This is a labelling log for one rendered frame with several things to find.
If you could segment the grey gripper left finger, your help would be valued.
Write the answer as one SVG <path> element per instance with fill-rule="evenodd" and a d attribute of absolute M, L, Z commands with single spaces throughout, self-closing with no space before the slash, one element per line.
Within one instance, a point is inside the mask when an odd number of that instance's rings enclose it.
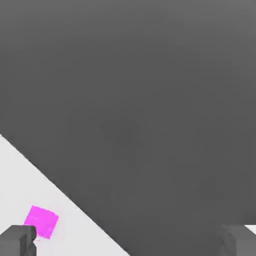
<path fill-rule="evenodd" d="M 11 225 L 0 235 L 0 256 L 37 256 L 33 225 Z"/>

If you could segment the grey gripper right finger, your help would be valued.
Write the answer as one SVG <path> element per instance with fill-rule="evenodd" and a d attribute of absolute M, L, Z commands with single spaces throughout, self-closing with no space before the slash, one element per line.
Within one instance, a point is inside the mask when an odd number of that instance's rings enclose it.
<path fill-rule="evenodd" d="M 256 256 L 256 234 L 245 225 L 222 225 L 219 238 L 219 256 Z"/>

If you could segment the small magenta cube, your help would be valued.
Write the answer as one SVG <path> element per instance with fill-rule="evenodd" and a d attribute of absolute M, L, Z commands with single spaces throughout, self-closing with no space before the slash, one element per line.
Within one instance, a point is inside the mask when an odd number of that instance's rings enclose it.
<path fill-rule="evenodd" d="M 32 205 L 25 218 L 24 225 L 35 226 L 39 237 L 50 239 L 59 220 L 54 212 Z"/>

